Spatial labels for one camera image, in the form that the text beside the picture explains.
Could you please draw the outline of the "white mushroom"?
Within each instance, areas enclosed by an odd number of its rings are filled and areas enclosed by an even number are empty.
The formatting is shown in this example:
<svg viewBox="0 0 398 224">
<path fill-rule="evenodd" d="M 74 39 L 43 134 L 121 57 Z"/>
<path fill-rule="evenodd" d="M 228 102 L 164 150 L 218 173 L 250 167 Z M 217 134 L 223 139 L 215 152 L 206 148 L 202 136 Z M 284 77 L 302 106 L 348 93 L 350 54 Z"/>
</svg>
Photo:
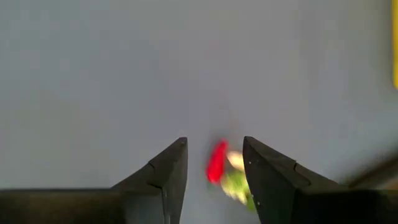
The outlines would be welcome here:
<svg viewBox="0 0 398 224">
<path fill-rule="evenodd" d="M 244 172 L 243 154 L 238 151 L 229 151 L 227 153 L 229 163 L 237 170 Z"/>
</svg>

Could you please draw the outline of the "grey table mat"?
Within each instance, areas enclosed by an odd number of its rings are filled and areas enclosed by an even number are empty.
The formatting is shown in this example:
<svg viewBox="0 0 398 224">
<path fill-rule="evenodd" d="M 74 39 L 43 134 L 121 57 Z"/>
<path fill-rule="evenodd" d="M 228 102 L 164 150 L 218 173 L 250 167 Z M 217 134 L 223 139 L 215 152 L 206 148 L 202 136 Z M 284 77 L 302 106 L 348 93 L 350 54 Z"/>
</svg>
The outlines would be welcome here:
<svg viewBox="0 0 398 224">
<path fill-rule="evenodd" d="M 398 154 L 390 0 L 0 0 L 0 189 L 109 187 L 181 136 L 182 224 L 258 224 L 206 181 L 221 138 L 337 182 Z"/>
</svg>

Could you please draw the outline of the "yellow plastic basket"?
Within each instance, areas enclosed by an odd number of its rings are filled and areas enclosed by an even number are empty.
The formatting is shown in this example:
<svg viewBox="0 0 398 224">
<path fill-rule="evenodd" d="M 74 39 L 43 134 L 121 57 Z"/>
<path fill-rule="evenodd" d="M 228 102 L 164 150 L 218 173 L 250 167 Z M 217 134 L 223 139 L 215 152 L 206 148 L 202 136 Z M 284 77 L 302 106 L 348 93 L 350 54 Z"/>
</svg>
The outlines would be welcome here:
<svg viewBox="0 0 398 224">
<path fill-rule="evenodd" d="M 398 0 L 391 0 L 392 6 L 392 79 L 398 90 Z"/>
</svg>

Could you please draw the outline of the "light green round fruit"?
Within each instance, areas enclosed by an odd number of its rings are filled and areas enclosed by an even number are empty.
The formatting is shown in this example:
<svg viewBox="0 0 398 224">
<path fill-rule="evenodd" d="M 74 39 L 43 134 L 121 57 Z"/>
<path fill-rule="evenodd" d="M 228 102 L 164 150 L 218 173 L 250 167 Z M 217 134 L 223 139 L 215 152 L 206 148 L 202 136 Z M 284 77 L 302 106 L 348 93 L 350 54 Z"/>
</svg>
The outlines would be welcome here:
<svg viewBox="0 0 398 224">
<path fill-rule="evenodd" d="M 246 174 L 240 170 L 226 173 L 220 182 L 223 192 L 234 200 L 239 200 L 246 206 L 247 194 L 251 194 Z"/>
</svg>

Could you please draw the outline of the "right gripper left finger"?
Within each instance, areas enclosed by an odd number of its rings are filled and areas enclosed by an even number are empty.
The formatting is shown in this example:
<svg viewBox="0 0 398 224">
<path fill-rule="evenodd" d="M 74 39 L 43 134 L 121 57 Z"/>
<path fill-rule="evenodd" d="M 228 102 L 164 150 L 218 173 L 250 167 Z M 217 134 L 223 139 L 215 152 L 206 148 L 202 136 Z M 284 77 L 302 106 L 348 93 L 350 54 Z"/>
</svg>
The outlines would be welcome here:
<svg viewBox="0 0 398 224">
<path fill-rule="evenodd" d="M 2 189 L 0 224 L 179 224 L 187 167 L 182 137 L 109 188 Z"/>
</svg>

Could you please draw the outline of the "red chili pepper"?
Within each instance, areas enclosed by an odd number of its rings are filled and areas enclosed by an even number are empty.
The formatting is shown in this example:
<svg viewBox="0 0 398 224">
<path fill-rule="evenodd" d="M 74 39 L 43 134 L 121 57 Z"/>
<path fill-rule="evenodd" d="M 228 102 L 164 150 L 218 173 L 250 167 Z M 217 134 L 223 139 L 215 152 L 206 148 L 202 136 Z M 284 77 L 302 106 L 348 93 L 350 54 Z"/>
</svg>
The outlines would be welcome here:
<svg viewBox="0 0 398 224">
<path fill-rule="evenodd" d="M 206 167 L 206 177 L 208 182 L 213 185 L 217 185 L 221 182 L 228 148 L 229 142 L 226 139 L 221 139 L 215 144 L 211 152 Z"/>
</svg>

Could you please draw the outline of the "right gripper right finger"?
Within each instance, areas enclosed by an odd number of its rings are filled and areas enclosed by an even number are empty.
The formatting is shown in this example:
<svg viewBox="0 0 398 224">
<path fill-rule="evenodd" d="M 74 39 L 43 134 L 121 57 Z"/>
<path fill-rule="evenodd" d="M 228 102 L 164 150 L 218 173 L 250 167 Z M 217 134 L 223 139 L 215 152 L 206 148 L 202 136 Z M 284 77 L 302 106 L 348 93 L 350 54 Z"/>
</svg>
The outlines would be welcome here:
<svg viewBox="0 0 398 224">
<path fill-rule="evenodd" d="M 398 190 L 349 188 L 251 136 L 243 159 L 261 224 L 398 224 Z"/>
</svg>

